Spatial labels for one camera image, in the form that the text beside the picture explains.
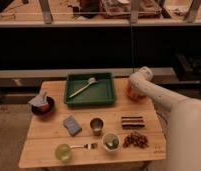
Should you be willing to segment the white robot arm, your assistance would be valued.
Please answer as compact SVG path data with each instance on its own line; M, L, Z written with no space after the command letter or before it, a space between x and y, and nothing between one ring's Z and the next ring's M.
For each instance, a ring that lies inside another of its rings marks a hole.
M142 67L128 78L133 97L145 95L170 112L166 138L166 171L201 171L201 100L151 82Z

